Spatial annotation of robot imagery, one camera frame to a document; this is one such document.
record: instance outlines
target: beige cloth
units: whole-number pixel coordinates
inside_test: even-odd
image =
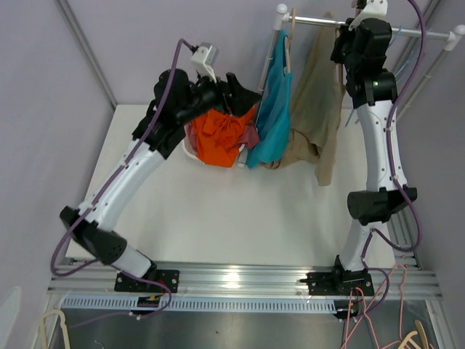
[[[330,60],[336,31],[321,28],[312,46],[304,72],[290,105],[291,131],[286,152],[270,169],[305,160],[318,164],[318,185],[330,185],[336,161],[336,135],[341,123],[345,87]]]

